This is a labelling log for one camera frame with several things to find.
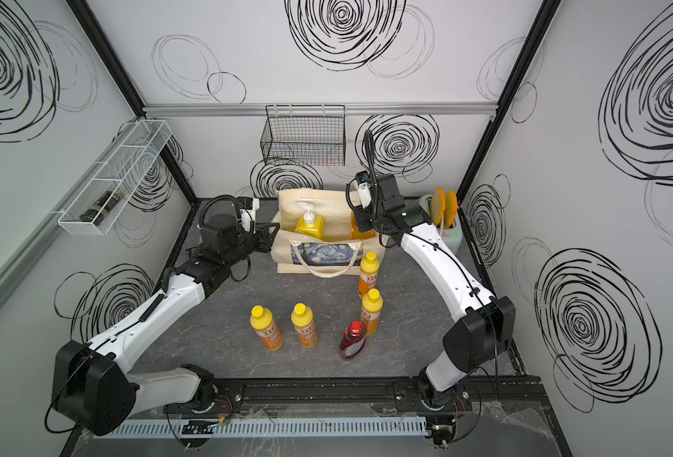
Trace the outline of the yellow pump soap bottle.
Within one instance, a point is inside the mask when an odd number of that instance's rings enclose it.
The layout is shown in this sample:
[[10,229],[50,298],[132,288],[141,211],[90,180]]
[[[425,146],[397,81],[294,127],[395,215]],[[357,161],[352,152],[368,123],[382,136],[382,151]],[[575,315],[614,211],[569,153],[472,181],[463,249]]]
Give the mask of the yellow pump soap bottle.
[[304,211],[297,221],[296,232],[323,240],[325,223],[323,217],[315,212],[315,206],[308,202],[298,202],[296,205]]

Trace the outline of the amber dish soap bottle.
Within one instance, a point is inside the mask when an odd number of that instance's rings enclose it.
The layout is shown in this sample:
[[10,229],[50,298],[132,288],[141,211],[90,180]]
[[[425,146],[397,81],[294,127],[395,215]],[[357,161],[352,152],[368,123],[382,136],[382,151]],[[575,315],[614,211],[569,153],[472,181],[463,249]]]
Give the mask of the amber dish soap bottle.
[[372,216],[367,213],[352,213],[351,240],[366,240],[377,236]]

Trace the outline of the yellow toast slice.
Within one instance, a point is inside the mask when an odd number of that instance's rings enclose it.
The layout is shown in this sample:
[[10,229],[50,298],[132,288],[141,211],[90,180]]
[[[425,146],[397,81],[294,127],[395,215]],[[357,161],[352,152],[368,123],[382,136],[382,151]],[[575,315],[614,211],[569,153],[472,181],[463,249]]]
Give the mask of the yellow toast slice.
[[435,190],[429,209],[433,224],[439,228],[443,228],[446,209],[446,192],[443,188],[437,188]]

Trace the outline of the red liquid bottle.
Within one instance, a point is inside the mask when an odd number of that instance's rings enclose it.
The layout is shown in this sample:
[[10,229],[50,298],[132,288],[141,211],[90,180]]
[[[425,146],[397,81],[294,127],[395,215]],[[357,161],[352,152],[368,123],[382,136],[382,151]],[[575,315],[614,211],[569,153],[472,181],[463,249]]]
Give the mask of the red liquid bottle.
[[339,345],[339,354],[342,359],[355,358],[366,344],[366,329],[360,321],[353,321],[347,329]]

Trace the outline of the dark bottle in shelf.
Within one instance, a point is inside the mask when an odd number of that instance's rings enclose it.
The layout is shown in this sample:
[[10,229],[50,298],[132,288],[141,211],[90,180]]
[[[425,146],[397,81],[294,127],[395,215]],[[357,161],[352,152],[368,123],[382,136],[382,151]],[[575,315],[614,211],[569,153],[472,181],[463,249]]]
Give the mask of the dark bottle in shelf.
[[99,226],[122,198],[123,194],[120,190],[106,190],[91,207],[79,216],[79,220]]

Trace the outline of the cream canvas shopping bag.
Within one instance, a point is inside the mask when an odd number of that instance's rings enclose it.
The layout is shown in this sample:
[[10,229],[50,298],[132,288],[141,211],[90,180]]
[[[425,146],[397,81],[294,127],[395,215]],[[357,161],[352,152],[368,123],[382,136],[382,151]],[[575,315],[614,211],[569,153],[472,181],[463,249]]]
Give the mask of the cream canvas shopping bag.
[[[343,190],[294,189],[277,193],[278,212],[273,222],[280,225],[271,249],[279,273],[313,274],[320,278],[359,275],[360,263],[372,252],[382,262],[385,249],[375,233],[356,235],[353,232],[353,211],[347,200],[358,199],[356,192]],[[307,212],[303,206],[324,219],[320,238],[299,233],[296,224]]]

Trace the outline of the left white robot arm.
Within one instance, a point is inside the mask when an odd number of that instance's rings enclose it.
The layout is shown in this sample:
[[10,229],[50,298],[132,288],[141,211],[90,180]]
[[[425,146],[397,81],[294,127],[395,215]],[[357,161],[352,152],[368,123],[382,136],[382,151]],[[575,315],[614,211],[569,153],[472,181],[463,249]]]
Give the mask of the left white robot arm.
[[209,201],[197,223],[200,243],[183,264],[165,270],[158,291],[109,329],[58,351],[48,410],[96,436],[158,407],[181,404],[208,412],[220,399],[210,371],[192,364],[144,374],[132,368],[179,318],[233,280],[234,266],[271,251],[280,226],[257,222],[258,209],[256,197]]

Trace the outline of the orange toast slice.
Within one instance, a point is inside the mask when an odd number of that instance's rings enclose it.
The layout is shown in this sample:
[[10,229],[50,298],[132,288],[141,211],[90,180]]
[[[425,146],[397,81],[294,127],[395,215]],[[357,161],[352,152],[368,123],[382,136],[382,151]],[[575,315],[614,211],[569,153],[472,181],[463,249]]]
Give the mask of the orange toast slice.
[[444,227],[449,229],[454,226],[456,222],[458,211],[457,195],[454,190],[449,190],[446,193],[446,205],[444,209]]

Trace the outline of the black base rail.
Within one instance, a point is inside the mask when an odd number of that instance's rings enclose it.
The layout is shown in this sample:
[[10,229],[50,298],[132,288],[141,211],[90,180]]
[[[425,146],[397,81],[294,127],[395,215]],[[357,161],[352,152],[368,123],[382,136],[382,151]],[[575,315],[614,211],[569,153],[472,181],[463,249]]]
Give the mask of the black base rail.
[[258,409],[272,412],[287,407],[313,407],[317,413],[337,407],[367,407],[379,415],[414,413],[448,417],[454,412],[478,410],[478,405],[499,404],[514,413],[527,407],[541,412],[552,408],[546,390],[535,376],[470,376],[431,403],[422,396],[414,377],[361,378],[221,378],[213,407],[205,417],[218,414],[244,416]]

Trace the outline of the orange bottle yellow cap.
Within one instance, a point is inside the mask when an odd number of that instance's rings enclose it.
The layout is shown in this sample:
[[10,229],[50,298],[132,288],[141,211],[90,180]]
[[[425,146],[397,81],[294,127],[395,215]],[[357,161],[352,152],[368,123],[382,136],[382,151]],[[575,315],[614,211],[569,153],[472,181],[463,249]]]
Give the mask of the orange bottle yellow cap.
[[303,348],[313,348],[318,340],[313,310],[303,303],[298,303],[294,306],[291,320],[300,345]]
[[368,251],[361,259],[358,281],[358,296],[360,298],[376,287],[379,266],[377,255],[373,251]]
[[282,347],[283,337],[270,310],[259,305],[254,306],[251,310],[250,325],[267,350],[274,352]]
[[360,321],[368,335],[372,335],[376,332],[383,305],[383,297],[378,289],[370,289],[363,295]]

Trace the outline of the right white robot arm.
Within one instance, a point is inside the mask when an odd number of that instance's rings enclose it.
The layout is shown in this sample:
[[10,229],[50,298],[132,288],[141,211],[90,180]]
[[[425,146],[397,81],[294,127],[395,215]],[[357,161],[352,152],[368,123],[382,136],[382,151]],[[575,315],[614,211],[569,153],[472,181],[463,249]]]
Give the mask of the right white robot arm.
[[497,298],[471,276],[444,243],[430,215],[405,202],[393,175],[376,171],[376,141],[369,129],[363,134],[362,147],[366,169],[346,186],[358,230],[387,236],[408,253],[454,319],[443,336],[441,354],[418,375],[422,402],[440,409],[459,382],[511,348],[515,305],[508,297]]

